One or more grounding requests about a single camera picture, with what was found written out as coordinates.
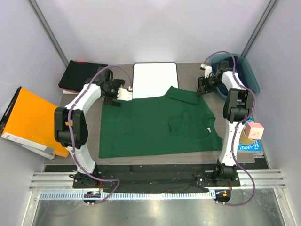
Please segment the green t shirt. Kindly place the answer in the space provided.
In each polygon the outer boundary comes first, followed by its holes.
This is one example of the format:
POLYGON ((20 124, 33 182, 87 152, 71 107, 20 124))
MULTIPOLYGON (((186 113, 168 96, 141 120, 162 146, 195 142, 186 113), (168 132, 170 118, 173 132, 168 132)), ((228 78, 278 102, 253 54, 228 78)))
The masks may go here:
POLYGON ((103 105, 99 158, 220 151, 215 116, 195 92, 171 86, 160 97, 103 105))

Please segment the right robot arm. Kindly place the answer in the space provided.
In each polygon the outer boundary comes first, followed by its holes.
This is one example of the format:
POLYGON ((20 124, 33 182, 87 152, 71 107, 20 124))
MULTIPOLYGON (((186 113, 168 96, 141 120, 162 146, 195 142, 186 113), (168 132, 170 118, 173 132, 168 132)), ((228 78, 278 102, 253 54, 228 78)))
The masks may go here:
POLYGON ((251 117, 254 105, 254 93, 249 91, 238 77, 235 67, 229 62, 220 61, 216 73, 212 67, 201 64, 204 76, 198 78, 198 96, 210 93, 221 84, 225 85, 228 94, 222 115, 226 122, 226 132, 222 152, 213 172, 198 175, 200 187, 240 186, 237 174, 237 151, 245 122, 251 117))

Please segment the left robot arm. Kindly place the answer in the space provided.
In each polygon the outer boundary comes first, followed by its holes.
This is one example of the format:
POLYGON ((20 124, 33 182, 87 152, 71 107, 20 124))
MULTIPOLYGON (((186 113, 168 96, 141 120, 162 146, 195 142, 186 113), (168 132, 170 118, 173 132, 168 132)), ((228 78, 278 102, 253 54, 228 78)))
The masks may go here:
POLYGON ((100 97, 104 97, 105 104, 116 107, 121 106, 121 101, 132 100, 133 86, 125 88, 125 83, 123 79, 115 79, 111 67, 107 66, 87 79, 82 90, 69 104, 55 109, 55 140, 70 153, 77 166, 76 174, 84 178, 88 187, 97 187, 103 179, 88 150, 85 116, 100 97))

